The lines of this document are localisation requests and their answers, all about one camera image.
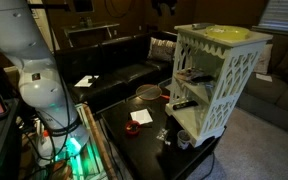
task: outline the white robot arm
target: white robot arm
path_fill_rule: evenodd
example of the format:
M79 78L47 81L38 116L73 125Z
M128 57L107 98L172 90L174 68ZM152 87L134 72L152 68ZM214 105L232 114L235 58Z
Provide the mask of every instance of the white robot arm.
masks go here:
M18 68L20 94L36 109L53 139L55 147L50 137L38 141L42 159L51 159L54 148L56 155L76 155L89 135L25 0L0 0L0 52ZM70 143L75 147L68 148Z

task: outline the white cup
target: white cup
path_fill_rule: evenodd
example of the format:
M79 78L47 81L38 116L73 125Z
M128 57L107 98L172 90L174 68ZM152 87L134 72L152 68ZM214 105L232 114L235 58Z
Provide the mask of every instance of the white cup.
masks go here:
M177 146L181 149L186 149L190 144L191 138L185 130L180 130L177 133Z

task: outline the window blinds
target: window blinds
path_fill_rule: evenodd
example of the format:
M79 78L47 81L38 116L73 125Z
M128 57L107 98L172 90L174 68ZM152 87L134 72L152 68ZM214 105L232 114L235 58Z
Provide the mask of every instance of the window blinds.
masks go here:
M288 0L269 0L255 28L288 32Z

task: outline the white paper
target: white paper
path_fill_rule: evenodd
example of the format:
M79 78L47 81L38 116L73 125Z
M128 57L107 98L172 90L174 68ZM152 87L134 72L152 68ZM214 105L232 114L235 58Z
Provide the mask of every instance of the white paper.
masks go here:
M269 82L273 81L271 76L266 76L266 75L263 75L263 74L257 74L256 73L256 78L264 80L264 81L269 81Z
M131 117L132 120L135 120L140 124L145 124L153 121L147 109L131 112Z
M89 83L88 80L95 78L97 79L99 76L84 76L77 84L75 84L75 87L90 87L92 83Z

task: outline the white lattice cabinet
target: white lattice cabinet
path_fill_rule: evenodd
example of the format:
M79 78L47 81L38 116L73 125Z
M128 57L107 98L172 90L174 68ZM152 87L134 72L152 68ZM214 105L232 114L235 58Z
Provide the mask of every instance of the white lattice cabinet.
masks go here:
M271 35L250 32L242 41L210 38L205 30L191 25L176 26L178 31L170 102L166 113L173 116L191 136L194 147L210 137L219 137L234 109L258 58ZM191 84L176 78L178 71L203 69L214 77L208 83ZM198 106L173 110L173 105L194 100Z

